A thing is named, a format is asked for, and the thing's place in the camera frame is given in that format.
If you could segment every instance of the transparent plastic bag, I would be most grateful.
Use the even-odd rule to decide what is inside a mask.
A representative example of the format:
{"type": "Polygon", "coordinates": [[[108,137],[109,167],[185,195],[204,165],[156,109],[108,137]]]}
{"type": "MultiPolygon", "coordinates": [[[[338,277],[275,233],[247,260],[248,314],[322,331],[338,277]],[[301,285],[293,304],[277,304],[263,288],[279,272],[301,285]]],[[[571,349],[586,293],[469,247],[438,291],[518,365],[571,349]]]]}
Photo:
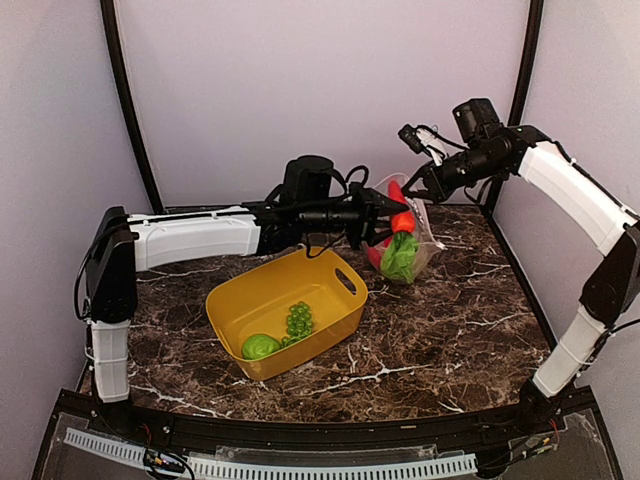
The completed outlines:
{"type": "MultiPolygon", "coordinates": [[[[389,195],[389,184],[395,180],[400,186],[403,186],[409,180],[409,177],[403,173],[394,173],[378,183],[374,188],[384,195],[389,195]]],[[[416,226],[412,233],[417,240],[418,249],[415,253],[410,271],[406,269],[402,274],[390,273],[381,268],[383,258],[387,249],[391,245],[393,237],[380,242],[375,246],[369,246],[366,243],[362,245],[362,251],[369,259],[373,267],[383,276],[396,283],[411,284],[416,277],[424,270],[431,258],[445,248],[444,244],[433,238],[431,227],[429,227],[429,218],[427,217],[427,209],[421,200],[406,199],[409,210],[416,220],[416,226]]]]}

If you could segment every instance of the brown marble surface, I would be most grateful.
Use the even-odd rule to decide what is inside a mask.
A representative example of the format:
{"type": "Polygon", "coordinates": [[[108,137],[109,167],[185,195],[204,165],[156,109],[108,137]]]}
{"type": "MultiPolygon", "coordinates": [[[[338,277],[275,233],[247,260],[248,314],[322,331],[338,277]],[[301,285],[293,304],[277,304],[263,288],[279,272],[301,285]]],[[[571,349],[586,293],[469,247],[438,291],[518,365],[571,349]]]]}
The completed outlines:
{"type": "Polygon", "coordinates": [[[225,352],[205,299],[275,257],[218,257],[145,272],[129,336],[134,402],[286,422],[409,419],[515,403],[548,354],[538,323],[476,207],[432,206],[429,219],[447,249],[411,286],[389,283],[361,253],[338,246],[369,287],[359,329],[265,382],[246,378],[225,352]]]}

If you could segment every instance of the black metal pole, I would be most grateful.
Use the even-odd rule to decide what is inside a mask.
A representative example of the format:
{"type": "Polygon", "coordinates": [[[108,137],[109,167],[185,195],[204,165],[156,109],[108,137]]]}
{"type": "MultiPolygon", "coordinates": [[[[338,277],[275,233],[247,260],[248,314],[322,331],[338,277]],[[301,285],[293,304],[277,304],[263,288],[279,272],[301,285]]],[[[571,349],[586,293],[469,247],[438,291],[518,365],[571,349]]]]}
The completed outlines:
{"type": "Polygon", "coordinates": [[[122,56],[122,46],[120,45],[115,6],[113,0],[100,0],[100,6],[102,8],[102,21],[104,23],[104,33],[107,39],[109,57],[111,58],[113,77],[116,82],[118,97],[120,97],[120,106],[122,107],[122,114],[124,115],[124,121],[127,125],[127,131],[129,132],[129,139],[131,140],[133,153],[136,157],[138,170],[140,170],[140,176],[142,177],[142,182],[144,183],[144,188],[153,212],[156,214],[163,213],[164,206],[162,205],[160,192],[153,177],[147,151],[144,148],[144,141],[142,140],[136,110],[133,105],[133,97],[131,96],[131,89],[129,88],[124,57],[122,56]]]}
{"type": "MultiPolygon", "coordinates": [[[[529,18],[527,20],[527,30],[524,37],[524,47],[522,48],[522,57],[520,59],[520,70],[518,71],[518,80],[516,89],[513,93],[513,101],[511,103],[511,112],[509,113],[508,125],[520,125],[522,122],[522,114],[527,101],[527,93],[529,92],[529,84],[531,83],[531,74],[533,73],[533,63],[538,47],[538,37],[540,36],[540,26],[542,25],[542,7],[544,0],[531,0],[529,4],[529,18]]],[[[491,182],[489,194],[484,204],[485,210],[493,215],[498,203],[500,190],[504,180],[496,178],[491,182]]]]}

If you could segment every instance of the plastic bag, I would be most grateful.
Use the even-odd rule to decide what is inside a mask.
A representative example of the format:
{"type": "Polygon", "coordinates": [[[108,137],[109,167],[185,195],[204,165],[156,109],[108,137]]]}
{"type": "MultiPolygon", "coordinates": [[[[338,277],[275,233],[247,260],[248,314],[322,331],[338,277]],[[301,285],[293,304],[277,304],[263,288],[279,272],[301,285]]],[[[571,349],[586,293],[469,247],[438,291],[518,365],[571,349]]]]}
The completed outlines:
{"type": "MultiPolygon", "coordinates": [[[[402,186],[407,183],[409,177],[403,173],[394,173],[374,188],[388,195],[389,184],[393,180],[402,186]]],[[[362,251],[374,268],[386,278],[397,283],[411,284],[431,258],[445,247],[433,238],[424,202],[409,198],[406,200],[416,220],[415,229],[410,235],[413,238],[408,238],[409,236],[400,232],[375,246],[363,243],[362,251]]]]}

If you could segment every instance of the black metal bar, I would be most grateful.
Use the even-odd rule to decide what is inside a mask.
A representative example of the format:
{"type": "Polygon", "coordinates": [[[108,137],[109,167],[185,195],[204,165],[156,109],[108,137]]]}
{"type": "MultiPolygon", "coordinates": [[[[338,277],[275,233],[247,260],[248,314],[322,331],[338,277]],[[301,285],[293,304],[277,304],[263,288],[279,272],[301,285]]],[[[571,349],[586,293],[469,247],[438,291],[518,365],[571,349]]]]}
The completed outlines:
{"type": "MultiPolygon", "coordinates": [[[[543,5],[544,0],[531,0],[529,4],[529,18],[527,19],[527,30],[524,37],[522,57],[520,58],[518,80],[516,81],[516,89],[513,93],[513,101],[511,102],[511,112],[509,113],[508,121],[509,126],[520,125],[522,122],[522,114],[524,113],[524,106],[527,101],[527,93],[529,93],[533,63],[538,47],[540,26],[542,25],[543,5]]],[[[487,200],[484,204],[491,215],[493,215],[496,204],[498,203],[498,197],[500,196],[503,183],[504,180],[501,178],[495,178],[491,182],[487,200]]]]}
{"type": "Polygon", "coordinates": [[[113,78],[116,82],[118,97],[120,98],[120,106],[124,121],[129,132],[129,139],[133,153],[136,157],[138,170],[144,183],[144,188],[149,198],[149,203],[153,212],[156,214],[164,213],[160,192],[153,177],[149,157],[144,147],[140,125],[136,116],[135,106],[133,105],[133,97],[129,88],[129,80],[127,78],[127,70],[122,56],[122,45],[120,44],[120,35],[118,33],[118,20],[116,17],[114,0],[100,0],[102,8],[102,21],[104,23],[104,33],[107,39],[107,47],[109,49],[109,57],[111,58],[111,68],[113,69],[113,78]]]}
{"type": "Polygon", "coordinates": [[[542,330],[544,338],[547,340],[549,347],[554,348],[558,342],[555,335],[553,334],[553,331],[551,330],[551,327],[549,326],[549,320],[547,319],[547,316],[542,309],[542,305],[540,305],[538,297],[536,297],[533,288],[531,288],[529,280],[527,279],[527,276],[525,275],[520,262],[518,262],[518,259],[511,250],[511,247],[507,243],[507,240],[504,238],[502,230],[500,230],[500,227],[493,218],[492,213],[486,207],[483,207],[481,211],[484,215],[485,220],[487,221],[487,224],[489,225],[489,228],[491,229],[491,232],[493,233],[493,236],[496,237],[496,240],[498,241],[502,252],[507,257],[507,260],[509,260],[509,264],[511,265],[513,273],[516,276],[518,283],[520,284],[520,288],[522,288],[524,295],[529,301],[531,311],[538,319],[538,324],[540,325],[540,329],[542,330]]]}

